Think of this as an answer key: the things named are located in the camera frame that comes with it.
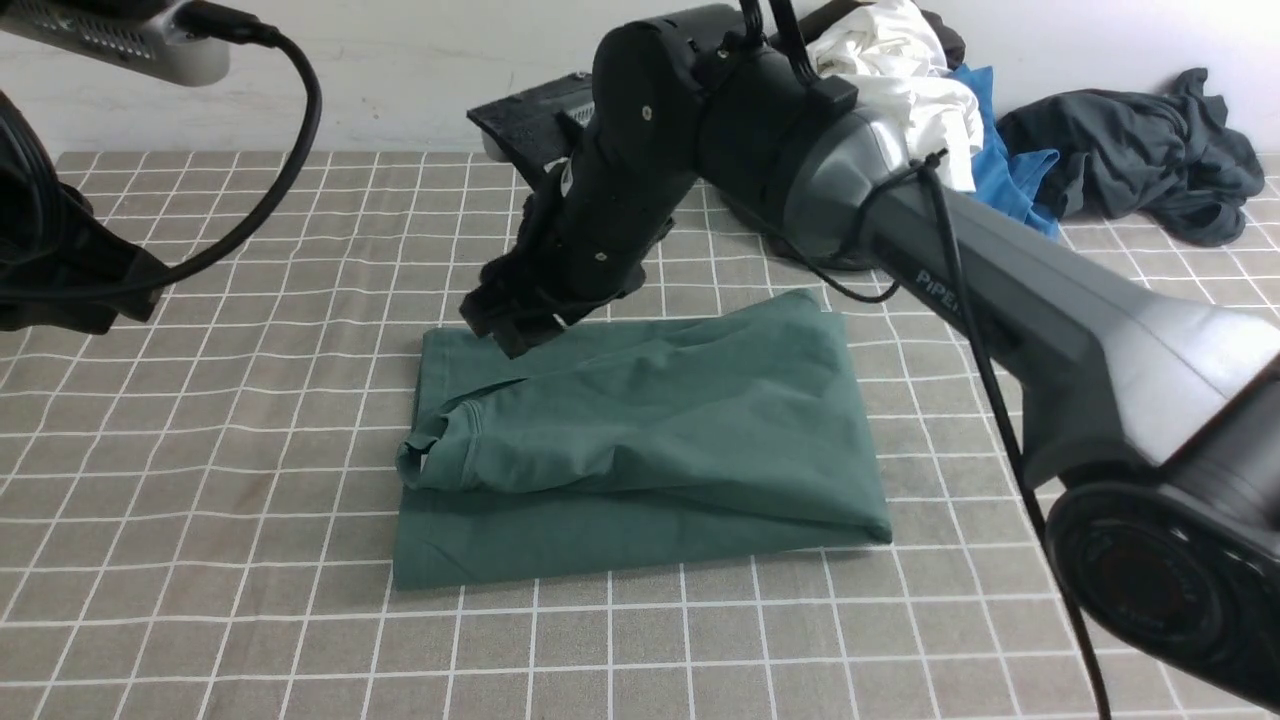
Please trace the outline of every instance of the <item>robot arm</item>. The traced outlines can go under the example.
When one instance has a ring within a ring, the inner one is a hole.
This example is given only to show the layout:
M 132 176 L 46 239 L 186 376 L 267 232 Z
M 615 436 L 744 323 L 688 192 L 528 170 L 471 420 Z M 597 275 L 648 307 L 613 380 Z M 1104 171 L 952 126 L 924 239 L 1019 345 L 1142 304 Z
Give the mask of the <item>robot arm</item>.
M 595 114 L 463 301 L 518 355 L 636 290 L 699 177 L 801 247 L 856 250 L 961 332 L 925 187 L 844 81 L 796 79 L 714 5 L 600 44 Z M 1025 482 L 1060 477 L 1061 584 L 1132 644 L 1280 708 L 1280 331 L 1152 293 L 946 191 L 992 357 L 1023 384 Z

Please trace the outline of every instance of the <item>white shirt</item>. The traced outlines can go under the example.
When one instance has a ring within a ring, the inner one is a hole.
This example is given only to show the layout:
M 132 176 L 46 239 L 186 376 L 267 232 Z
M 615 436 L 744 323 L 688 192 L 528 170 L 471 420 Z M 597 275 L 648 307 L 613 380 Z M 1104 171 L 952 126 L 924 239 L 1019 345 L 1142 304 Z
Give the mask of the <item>white shirt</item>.
M 938 177 L 952 190 L 975 190 L 970 158 L 983 143 L 978 97 L 945 77 L 942 42 L 914 3 L 863 5 L 813 41 L 809 55 L 818 74 L 847 79 L 859 104 L 899 123 L 911 158 L 946 147 Z

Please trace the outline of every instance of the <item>white wall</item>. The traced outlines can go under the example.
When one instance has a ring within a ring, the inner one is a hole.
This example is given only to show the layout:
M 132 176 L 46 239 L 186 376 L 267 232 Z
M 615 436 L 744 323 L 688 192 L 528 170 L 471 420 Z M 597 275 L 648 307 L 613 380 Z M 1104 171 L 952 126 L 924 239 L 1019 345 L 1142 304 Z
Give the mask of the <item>white wall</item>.
M 227 1 L 314 59 L 317 146 L 420 150 L 479 146 L 467 108 L 588 69 L 609 28 L 699 0 Z M 964 35 L 973 64 L 996 67 L 1000 109 L 1084 86 L 1149 91 L 1206 65 L 1233 126 L 1280 150 L 1280 0 L 920 1 Z M 0 37 L 0 88 L 55 152 L 287 147 L 301 109 L 287 61 L 237 47 L 233 63 L 221 83 L 188 90 Z

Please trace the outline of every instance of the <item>clothing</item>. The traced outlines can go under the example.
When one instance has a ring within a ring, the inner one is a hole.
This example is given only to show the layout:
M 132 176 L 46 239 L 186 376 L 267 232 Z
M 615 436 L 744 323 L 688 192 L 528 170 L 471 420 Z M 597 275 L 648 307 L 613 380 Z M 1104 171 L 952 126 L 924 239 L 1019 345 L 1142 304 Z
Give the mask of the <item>clothing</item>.
M 996 132 L 993 70 L 960 65 L 951 77 L 973 90 L 982 111 L 984 143 L 982 151 L 973 156 L 973 177 L 978 186 L 974 197 L 1019 223 L 1056 238 L 1057 220 L 1046 208 L 1036 205 L 1036 193 L 1044 174 L 1057 163 L 1057 150 L 1036 150 L 1010 156 L 1005 141 Z
M 429 331 L 402 589 L 891 541 L 844 318 L 805 291 L 588 323 L 508 360 Z
M 858 101 L 883 113 L 920 159 L 943 147 L 942 182 L 973 192 L 970 158 L 982 150 L 978 99 L 948 77 L 938 36 L 910 0 L 881 0 L 836 20 L 809 45 L 818 74 L 858 87 Z
M 804 37 L 805 42 L 813 42 L 814 40 L 818 40 L 822 33 L 827 32 L 827 28 L 835 24 L 836 20 L 844 18 L 863 5 L 870 4 L 872 3 L 860 3 L 858 0 L 831 0 L 826 5 L 800 18 L 800 36 Z M 924 15 L 924 20 L 929 23 L 929 27 L 933 28 L 934 35 L 938 36 L 938 41 L 942 44 L 942 53 L 947 58 L 947 68 L 952 70 L 959 68 L 964 63 L 964 37 L 961 37 L 959 32 L 947 27 L 947 24 L 942 22 L 942 15 L 931 13 L 929 10 L 920 10 L 920 14 Z M 769 45 L 777 46 L 777 35 L 769 37 Z
M 1061 152 L 1037 195 L 1059 218 L 1142 210 L 1174 237 L 1224 245 L 1244 232 L 1242 206 L 1266 179 L 1249 140 L 1226 127 L 1226 102 L 1204 95 L 1207 78 L 1187 70 L 1165 95 L 1065 92 L 997 127 L 1010 152 Z

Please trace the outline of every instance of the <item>pile of clothes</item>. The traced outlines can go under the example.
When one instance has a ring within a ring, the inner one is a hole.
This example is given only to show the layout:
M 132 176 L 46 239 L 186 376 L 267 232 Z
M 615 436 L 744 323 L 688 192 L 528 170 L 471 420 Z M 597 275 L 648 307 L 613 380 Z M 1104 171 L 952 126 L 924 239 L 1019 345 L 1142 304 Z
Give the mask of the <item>pile of clothes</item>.
M 1146 213 L 1170 236 L 1219 246 L 1240 237 L 1265 176 L 1249 140 L 1184 72 L 1160 95 L 1079 90 L 997 120 L 992 68 L 911 0 L 835 0 L 800 22 L 818 74 L 858 86 L 859 102 L 901 126 L 914 158 L 946 149 L 941 179 L 1057 237 L 1076 214 Z

